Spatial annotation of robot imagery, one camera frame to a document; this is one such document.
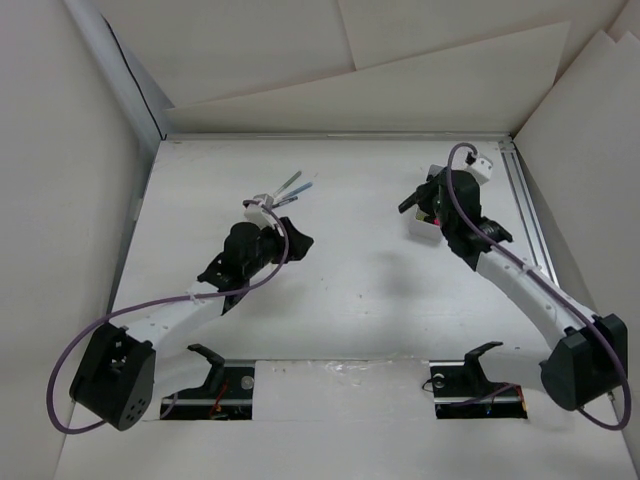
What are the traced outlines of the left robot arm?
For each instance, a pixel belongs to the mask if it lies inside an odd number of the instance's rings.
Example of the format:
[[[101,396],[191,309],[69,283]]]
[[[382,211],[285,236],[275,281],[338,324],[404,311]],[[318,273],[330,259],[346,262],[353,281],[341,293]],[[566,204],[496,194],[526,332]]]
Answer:
[[[124,326],[106,321],[93,332],[70,386],[71,399],[125,431],[172,394],[216,394],[225,360],[190,335],[234,308],[265,267],[300,261],[313,243],[287,217],[264,227],[233,225],[222,252],[184,299],[155,302],[148,316]]]

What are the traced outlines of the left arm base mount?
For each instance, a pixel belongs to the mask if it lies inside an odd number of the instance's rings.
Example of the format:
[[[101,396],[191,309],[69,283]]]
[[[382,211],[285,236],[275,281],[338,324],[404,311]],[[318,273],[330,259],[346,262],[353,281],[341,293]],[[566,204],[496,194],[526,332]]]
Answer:
[[[247,421],[253,415],[254,362],[227,362],[223,370],[212,369],[198,388],[165,397],[161,420]]]

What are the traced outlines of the green cap highlighter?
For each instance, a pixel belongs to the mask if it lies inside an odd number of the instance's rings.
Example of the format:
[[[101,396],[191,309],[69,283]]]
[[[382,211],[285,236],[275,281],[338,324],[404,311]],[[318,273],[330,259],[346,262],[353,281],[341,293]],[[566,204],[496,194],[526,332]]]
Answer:
[[[415,191],[398,205],[398,212],[400,214],[404,214],[412,207],[417,207],[418,209],[420,209],[422,202],[423,202],[423,195]]]

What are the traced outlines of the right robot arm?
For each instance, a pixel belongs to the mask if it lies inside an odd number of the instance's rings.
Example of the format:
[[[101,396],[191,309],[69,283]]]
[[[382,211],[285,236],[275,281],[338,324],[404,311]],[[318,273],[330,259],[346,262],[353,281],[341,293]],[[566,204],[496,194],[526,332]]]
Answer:
[[[495,385],[538,390],[560,408],[582,410],[615,389],[628,394],[628,329],[614,314],[600,316],[572,299],[524,256],[508,250],[513,237],[482,213],[480,185],[467,170],[434,165],[398,207],[416,207],[438,228],[451,252],[500,290],[546,343],[542,353],[509,354],[499,340],[470,351],[462,381],[488,395]]]

